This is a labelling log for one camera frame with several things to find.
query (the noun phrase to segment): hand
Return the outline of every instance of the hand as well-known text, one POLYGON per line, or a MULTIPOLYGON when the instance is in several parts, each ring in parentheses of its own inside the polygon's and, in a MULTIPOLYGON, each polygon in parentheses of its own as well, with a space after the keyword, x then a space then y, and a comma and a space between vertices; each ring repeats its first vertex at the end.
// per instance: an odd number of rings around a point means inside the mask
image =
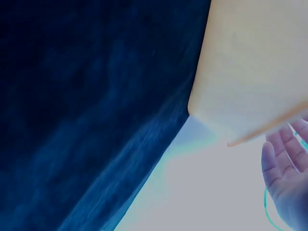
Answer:
MULTIPOLYGON (((291 125, 308 143, 307 121, 291 125)), ((295 231, 308 231, 308 153, 289 126, 267 136, 262 172, 281 218, 295 231)))

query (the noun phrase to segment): blue velvet surface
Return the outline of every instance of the blue velvet surface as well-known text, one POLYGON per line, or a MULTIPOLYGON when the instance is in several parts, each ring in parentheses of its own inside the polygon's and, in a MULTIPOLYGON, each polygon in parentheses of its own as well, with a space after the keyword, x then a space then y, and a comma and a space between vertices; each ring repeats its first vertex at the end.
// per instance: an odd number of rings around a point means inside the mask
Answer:
POLYGON ((0 7, 0 230, 113 230, 188 117, 209 0, 0 7))

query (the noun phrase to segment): finger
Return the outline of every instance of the finger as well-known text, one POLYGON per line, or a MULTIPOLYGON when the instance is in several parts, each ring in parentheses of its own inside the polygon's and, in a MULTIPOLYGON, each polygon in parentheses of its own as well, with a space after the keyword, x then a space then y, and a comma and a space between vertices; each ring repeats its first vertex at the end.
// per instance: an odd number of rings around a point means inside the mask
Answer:
POLYGON ((261 165, 265 185, 274 199, 276 192, 278 192, 282 175, 277 165, 273 145, 270 142, 263 145, 261 165))
POLYGON ((308 168, 308 155, 302 144, 293 134, 290 126, 281 129, 280 136, 293 164, 299 172, 304 172, 308 168))
POLYGON ((308 143, 308 122, 300 119, 292 123, 292 127, 299 134, 299 136, 308 143))
POLYGON ((291 177, 294 174, 297 174, 296 169, 294 168, 291 160, 288 157, 287 151, 282 142, 279 132, 275 132, 266 137, 266 140, 269 141, 274 148, 275 156, 279 171, 282 174, 282 177, 291 177))
POLYGON ((308 121, 308 114, 305 115, 305 116, 303 116, 303 119, 304 119, 305 121, 308 121))

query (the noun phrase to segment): green wire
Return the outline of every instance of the green wire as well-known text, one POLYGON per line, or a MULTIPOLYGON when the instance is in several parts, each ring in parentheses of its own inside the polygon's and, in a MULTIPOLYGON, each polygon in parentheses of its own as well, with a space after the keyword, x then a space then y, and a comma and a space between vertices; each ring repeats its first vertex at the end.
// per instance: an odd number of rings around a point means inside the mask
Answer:
POLYGON ((279 228, 279 227, 271 220, 271 218, 270 218, 270 216, 269 216, 269 213, 268 213, 268 205, 267 205, 267 197, 268 197, 267 195, 268 195, 268 190, 265 188, 265 190, 264 190, 264 209, 265 209, 266 217, 267 217, 267 219, 269 220, 269 222, 271 223, 271 225, 272 225, 275 229, 277 229, 277 230, 279 230, 279 231, 283 231, 283 229, 279 228))

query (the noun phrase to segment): blue fabric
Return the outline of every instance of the blue fabric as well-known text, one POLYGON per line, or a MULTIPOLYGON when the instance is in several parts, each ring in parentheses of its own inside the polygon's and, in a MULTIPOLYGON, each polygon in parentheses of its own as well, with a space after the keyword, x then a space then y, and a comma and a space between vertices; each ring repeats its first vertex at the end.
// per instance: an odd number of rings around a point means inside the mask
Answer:
POLYGON ((0 7, 0 230, 113 230, 188 117, 209 0, 0 7))

